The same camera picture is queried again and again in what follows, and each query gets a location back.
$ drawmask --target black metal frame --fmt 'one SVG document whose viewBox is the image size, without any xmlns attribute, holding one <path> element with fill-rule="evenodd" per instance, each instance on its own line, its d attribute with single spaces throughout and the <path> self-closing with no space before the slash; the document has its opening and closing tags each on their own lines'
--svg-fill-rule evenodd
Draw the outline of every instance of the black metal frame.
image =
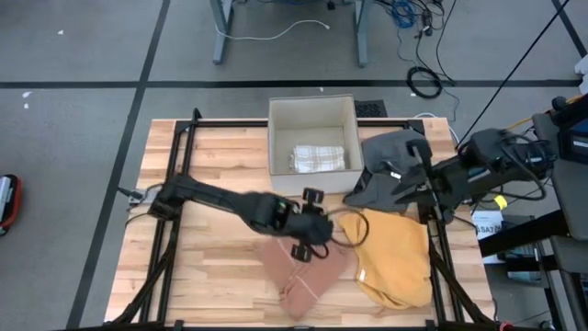
<svg viewBox="0 0 588 331">
<path fill-rule="evenodd" d="M 166 171 L 166 178 L 171 177 L 175 174 L 177 166 L 177 155 L 179 152 L 179 144 L 182 134 L 187 131 L 187 146 L 184 153 L 184 163 L 182 164 L 181 173 L 188 175 L 190 168 L 190 160 L 193 151 L 194 137 L 196 134 L 196 128 L 231 128 L 231 127 L 266 127 L 266 120 L 200 120 L 201 116 L 197 109 L 194 109 L 194 116 L 192 120 L 179 120 L 175 124 L 174 128 L 174 139 L 172 140 L 172 146 L 168 161 L 168 167 Z M 422 120 L 358 120 L 360 127 L 398 127 L 402 129 L 411 129 L 424 134 L 424 125 Z M 418 206 L 419 217 L 422 223 L 431 220 L 432 216 L 428 209 Z M 120 317 L 115 319 L 111 323 L 106 323 L 102 326 L 84 328 L 84 331 L 122 331 L 122 330 L 146 330 L 146 331 L 254 331 L 259 330 L 259 327 L 209 327 L 209 326 L 184 326 L 182 320 L 176 320 L 174 326 L 165 326 L 165 318 L 167 313 L 167 304 L 169 300 L 169 293 L 172 286 L 172 273 L 174 270 L 175 263 L 175 252 L 177 250 L 177 239 L 179 237 L 181 217 L 172 222 L 172 228 L 169 234 L 169 241 L 167 248 L 164 253 L 160 256 L 161 247 L 164 239 L 165 224 L 167 220 L 158 220 L 153 238 L 152 254 L 149 263 L 149 273 L 145 284 L 139 290 L 133 302 L 138 304 L 134 305 L 134 308 L 125 310 Z M 441 249 L 441 256 L 443 262 L 447 265 L 448 273 L 452 276 L 455 275 L 453 269 L 453 263 L 451 259 L 451 250 L 449 242 L 447 240 L 447 232 L 445 226 L 440 222 L 437 224 L 437 232 L 439 235 L 439 244 Z M 438 269 L 431 262 L 431 283 L 433 288 L 433 299 L 435 305 L 435 314 L 437 324 L 435 321 L 425 320 L 425 326 L 415 327 L 265 327 L 264 331 L 292 331 L 298 329 L 309 329 L 309 330 L 329 330 L 329 331 L 360 331 L 368 329 L 369 331 L 435 331 L 435 330 L 452 330 L 452 331 L 493 331 L 497 330 L 496 324 L 492 323 L 465 323 L 459 299 L 453 291 L 451 293 L 451 304 L 453 308 L 454 316 L 456 321 L 447 321 L 447 315 L 445 311 L 445 303 L 443 301 L 443 295 L 441 291 L 440 278 L 438 277 Z M 155 321 L 148 322 L 149 312 L 151 310 L 151 303 L 153 297 L 153 288 L 155 282 L 164 274 L 163 285 L 161 288 L 161 296 L 157 310 L 157 318 Z M 139 316 L 139 323 L 133 324 L 131 321 L 134 318 L 137 310 L 141 305 L 141 313 Z M 515 327 L 513 330 L 536 330 L 527 329 L 521 327 Z"/>
</svg>

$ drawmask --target table leg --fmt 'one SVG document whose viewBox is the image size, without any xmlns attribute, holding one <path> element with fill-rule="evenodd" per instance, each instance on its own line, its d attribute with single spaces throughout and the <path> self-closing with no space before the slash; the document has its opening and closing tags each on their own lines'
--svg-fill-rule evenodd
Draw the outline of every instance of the table leg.
<svg viewBox="0 0 588 331">
<path fill-rule="evenodd" d="M 563 212 L 554 211 L 533 221 L 481 239 L 480 251 L 483 257 L 489 257 L 521 245 L 536 243 L 552 235 L 565 235 L 567 232 L 568 225 Z"/>
<path fill-rule="evenodd" d="M 212 7 L 214 22 L 219 28 L 219 31 L 228 35 L 231 30 L 232 0 L 225 0 L 224 3 L 222 0 L 210 0 L 210 6 Z M 214 64 L 221 64 L 224 57 L 224 47 L 227 38 L 218 33 L 216 35 L 217 39 L 214 43 L 212 62 Z"/>
<path fill-rule="evenodd" d="M 356 0 L 354 23 L 357 37 L 357 61 L 360 68 L 368 64 L 368 14 L 371 6 L 370 0 Z"/>
</svg>

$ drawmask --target plaid towel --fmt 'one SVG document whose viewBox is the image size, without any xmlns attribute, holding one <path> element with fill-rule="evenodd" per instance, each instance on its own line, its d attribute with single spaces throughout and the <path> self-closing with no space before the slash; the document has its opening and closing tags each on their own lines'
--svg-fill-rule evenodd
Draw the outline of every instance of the plaid towel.
<svg viewBox="0 0 588 331">
<path fill-rule="evenodd" d="M 297 173 L 345 169 L 345 150 L 341 146 L 296 146 L 290 167 Z"/>
</svg>

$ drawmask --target sticker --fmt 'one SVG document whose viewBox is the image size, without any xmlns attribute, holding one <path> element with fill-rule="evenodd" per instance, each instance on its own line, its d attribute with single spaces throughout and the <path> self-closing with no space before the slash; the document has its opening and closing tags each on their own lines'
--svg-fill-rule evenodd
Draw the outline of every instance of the sticker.
<svg viewBox="0 0 588 331">
<path fill-rule="evenodd" d="M 506 208 L 506 206 L 508 206 L 508 202 L 506 201 L 506 199 L 503 196 L 496 196 L 494 198 L 494 201 L 496 202 L 496 204 L 498 205 L 498 208 L 500 208 L 500 210 L 503 210 L 504 208 Z"/>
</svg>

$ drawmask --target dark gray cloth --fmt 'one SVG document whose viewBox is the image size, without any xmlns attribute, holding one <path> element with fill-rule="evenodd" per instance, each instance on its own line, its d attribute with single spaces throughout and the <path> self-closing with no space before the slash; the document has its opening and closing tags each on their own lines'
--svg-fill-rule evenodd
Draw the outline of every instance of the dark gray cloth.
<svg viewBox="0 0 588 331">
<path fill-rule="evenodd" d="M 377 211 L 405 212 L 407 204 L 395 203 L 404 192 L 392 195 L 400 180 L 390 172 L 403 176 L 412 166 L 418 165 L 406 148 L 406 143 L 415 139 L 424 140 L 425 137 L 416 131 L 401 130 L 363 141 L 361 148 L 366 167 L 354 190 L 345 196 L 344 203 Z"/>
</svg>

